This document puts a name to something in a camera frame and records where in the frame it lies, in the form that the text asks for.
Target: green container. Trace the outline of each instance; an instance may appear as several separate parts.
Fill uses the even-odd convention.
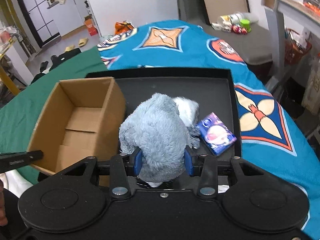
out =
[[[247,30],[247,32],[251,31],[250,21],[247,19],[240,20],[240,26],[242,28],[245,28]]]

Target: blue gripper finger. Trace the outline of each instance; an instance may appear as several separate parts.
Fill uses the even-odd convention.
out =
[[[138,176],[142,168],[142,150],[139,149],[138,153],[134,157],[134,175]]]
[[[189,176],[193,175],[193,165],[192,158],[190,153],[185,149],[184,150],[184,166],[186,167],[186,171]]]

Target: small snack box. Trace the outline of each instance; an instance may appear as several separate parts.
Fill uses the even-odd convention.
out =
[[[214,155],[220,155],[236,140],[236,136],[223,124],[214,113],[198,123],[201,137]]]

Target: basket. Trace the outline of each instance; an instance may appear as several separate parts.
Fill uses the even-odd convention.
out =
[[[298,64],[304,55],[306,55],[312,48],[312,44],[307,41],[307,48],[302,53],[297,49],[297,46],[292,42],[286,40],[285,41],[285,50],[284,50],[284,61],[289,65]]]

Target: metal screw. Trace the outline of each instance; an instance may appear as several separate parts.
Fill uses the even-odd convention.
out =
[[[125,187],[115,187],[112,189],[112,193],[115,195],[124,195],[128,192],[128,189]]]
[[[213,195],[214,193],[216,193],[216,190],[212,187],[202,187],[200,189],[200,193],[202,195],[206,195],[206,196],[211,196]]]
[[[160,197],[169,197],[168,193],[160,193]]]

